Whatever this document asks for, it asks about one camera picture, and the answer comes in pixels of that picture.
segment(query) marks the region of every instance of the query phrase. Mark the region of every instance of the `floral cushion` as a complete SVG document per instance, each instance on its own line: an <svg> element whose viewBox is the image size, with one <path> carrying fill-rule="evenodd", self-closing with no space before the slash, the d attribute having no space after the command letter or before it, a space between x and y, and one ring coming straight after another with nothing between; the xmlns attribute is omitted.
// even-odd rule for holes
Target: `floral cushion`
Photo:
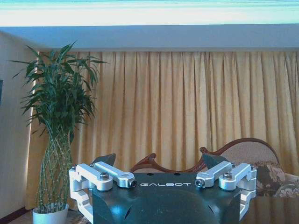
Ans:
<svg viewBox="0 0 299 224"><path fill-rule="evenodd" d="M299 177L286 174L277 163L256 162L258 196L299 197Z"/></svg>

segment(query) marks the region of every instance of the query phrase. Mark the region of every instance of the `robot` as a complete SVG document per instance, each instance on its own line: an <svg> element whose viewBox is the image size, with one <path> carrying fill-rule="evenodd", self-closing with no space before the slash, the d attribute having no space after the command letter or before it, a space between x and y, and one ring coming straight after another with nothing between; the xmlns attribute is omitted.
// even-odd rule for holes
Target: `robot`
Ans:
<svg viewBox="0 0 299 224"><path fill-rule="evenodd" d="M256 169L224 157L205 155L198 173L134 174L99 158L69 171L71 198L92 224L237 224L256 197Z"/></svg>

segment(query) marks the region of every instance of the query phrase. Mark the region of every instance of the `metal clamp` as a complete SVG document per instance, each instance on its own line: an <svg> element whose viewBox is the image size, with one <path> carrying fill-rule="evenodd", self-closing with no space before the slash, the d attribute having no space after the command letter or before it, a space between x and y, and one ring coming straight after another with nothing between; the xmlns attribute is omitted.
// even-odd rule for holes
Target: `metal clamp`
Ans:
<svg viewBox="0 0 299 224"><path fill-rule="evenodd" d="M195 185L199 188L212 187L218 178L222 190L241 189L241 220L249 208L250 200L256 197L256 169L247 163L233 168L230 162L223 161L207 171L197 173Z"/></svg>
<svg viewBox="0 0 299 224"><path fill-rule="evenodd" d="M231 169L232 164L230 162L222 161L207 171L197 173L195 185L199 188L210 188L214 186L214 181L217 180L221 174Z"/></svg>
<svg viewBox="0 0 299 224"><path fill-rule="evenodd" d="M94 168L100 172L107 172L116 181L117 186L121 188L135 187L137 181L134 174L130 172L123 172L113 166L110 166L104 162L97 162L94 164Z"/></svg>
<svg viewBox="0 0 299 224"><path fill-rule="evenodd" d="M122 188L136 186L136 180L132 173L123 172L104 162L93 163L90 166L79 164L69 170L70 196L78 204L79 211L93 224L93 207L89 196L84 189L96 188L107 191L113 187L113 180Z"/></svg>

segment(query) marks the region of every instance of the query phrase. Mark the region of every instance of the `screw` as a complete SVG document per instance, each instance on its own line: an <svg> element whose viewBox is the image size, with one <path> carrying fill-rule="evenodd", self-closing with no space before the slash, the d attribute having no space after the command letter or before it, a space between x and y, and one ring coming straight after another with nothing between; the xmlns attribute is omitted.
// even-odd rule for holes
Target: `screw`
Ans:
<svg viewBox="0 0 299 224"><path fill-rule="evenodd" d="M136 187L136 185L137 185L137 180L130 180L130 181L128 182L128 185L129 185L129 188Z"/></svg>
<svg viewBox="0 0 299 224"><path fill-rule="evenodd" d="M233 175L232 175L232 173L226 172L223 174L223 178L226 180L231 180L233 178Z"/></svg>
<svg viewBox="0 0 299 224"><path fill-rule="evenodd" d="M195 181L195 186L202 188L205 185L205 182L202 179L197 179Z"/></svg>
<svg viewBox="0 0 299 224"><path fill-rule="evenodd" d="M105 181L105 180L108 180L109 179L109 174L106 173L106 172L103 172L100 174L100 180L101 181Z"/></svg>

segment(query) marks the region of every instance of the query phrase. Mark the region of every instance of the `flower pot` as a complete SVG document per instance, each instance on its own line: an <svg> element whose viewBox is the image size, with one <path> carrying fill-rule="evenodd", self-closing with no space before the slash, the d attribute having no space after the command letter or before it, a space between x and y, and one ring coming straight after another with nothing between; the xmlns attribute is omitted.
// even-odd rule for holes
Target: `flower pot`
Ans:
<svg viewBox="0 0 299 224"><path fill-rule="evenodd" d="M53 213L37 213L37 208L33 209L33 224L65 224L69 205L65 209Z"/></svg>

